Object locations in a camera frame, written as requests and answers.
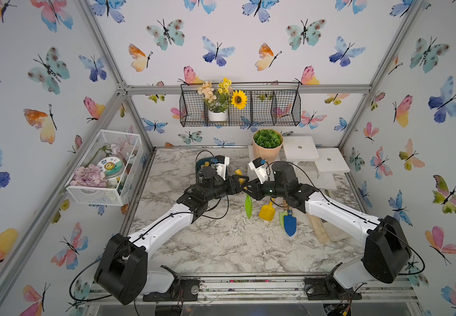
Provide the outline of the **yellow square scoop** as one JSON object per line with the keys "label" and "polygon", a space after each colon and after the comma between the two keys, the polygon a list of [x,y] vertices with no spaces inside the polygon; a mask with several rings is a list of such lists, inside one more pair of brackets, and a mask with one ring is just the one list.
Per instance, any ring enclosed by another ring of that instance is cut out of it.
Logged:
{"label": "yellow square scoop", "polygon": [[276,210],[274,207],[274,203],[271,201],[269,204],[262,206],[258,216],[259,216],[259,218],[261,218],[265,221],[272,222],[274,220],[275,213],[276,213]]}

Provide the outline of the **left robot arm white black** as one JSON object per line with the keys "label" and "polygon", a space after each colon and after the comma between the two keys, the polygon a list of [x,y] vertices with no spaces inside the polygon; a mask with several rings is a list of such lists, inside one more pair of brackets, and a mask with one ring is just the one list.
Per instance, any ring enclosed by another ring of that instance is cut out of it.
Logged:
{"label": "left robot arm white black", "polygon": [[150,265],[156,251],[208,210],[212,200],[241,193],[247,176],[218,173],[202,167],[195,184],[185,189],[171,209],[145,229],[130,236],[111,237],[98,264],[94,281],[123,305],[139,295],[174,295],[179,277],[170,268]]}

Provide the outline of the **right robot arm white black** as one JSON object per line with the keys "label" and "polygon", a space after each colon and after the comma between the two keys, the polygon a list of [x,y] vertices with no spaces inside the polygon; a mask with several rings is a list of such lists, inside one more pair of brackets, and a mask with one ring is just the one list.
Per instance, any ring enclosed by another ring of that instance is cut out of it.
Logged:
{"label": "right robot arm white black", "polygon": [[[273,180],[269,180],[270,168]],[[300,183],[296,166],[287,161],[275,161],[269,167],[261,158],[249,163],[257,178],[246,181],[243,190],[255,200],[279,197],[303,213],[319,217],[358,240],[364,246],[361,257],[340,263],[330,273],[338,287],[350,289],[355,285],[377,280],[391,284],[411,258],[400,223],[391,216],[383,219],[359,212],[327,197],[312,183]]]}

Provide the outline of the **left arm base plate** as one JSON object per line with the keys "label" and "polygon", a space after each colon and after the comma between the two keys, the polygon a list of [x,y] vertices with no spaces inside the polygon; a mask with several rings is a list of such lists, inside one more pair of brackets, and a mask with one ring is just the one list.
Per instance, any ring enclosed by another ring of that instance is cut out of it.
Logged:
{"label": "left arm base plate", "polygon": [[151,292],[142,297],[144,302],[196,302],[200,292],[198,279],[174,280],[171,288],[165,293]]}

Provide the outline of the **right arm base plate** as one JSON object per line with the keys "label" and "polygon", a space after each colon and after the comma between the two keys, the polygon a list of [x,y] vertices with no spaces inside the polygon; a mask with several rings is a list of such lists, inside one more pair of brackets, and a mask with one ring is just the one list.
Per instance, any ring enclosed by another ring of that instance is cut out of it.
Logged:
{"label": "right arm base plate", "polygon": [[344,289],[335,279],[312,277],[304,279],[304,292],[309,301],[313,300],[361,300],[362,295],[353,288]]}

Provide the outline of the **green shovel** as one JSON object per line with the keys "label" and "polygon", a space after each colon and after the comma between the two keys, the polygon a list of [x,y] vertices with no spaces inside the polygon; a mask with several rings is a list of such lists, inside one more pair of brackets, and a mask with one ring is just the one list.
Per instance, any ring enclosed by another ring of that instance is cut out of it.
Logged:
{"label": "green shovel", "polygon": [[[242,171],[240,169],[235,170],[235,174],[242,176]],[[245,198],[245,213],[248,219],[251,219],[253,214],[253,201],[252,198],[247,194]]]}

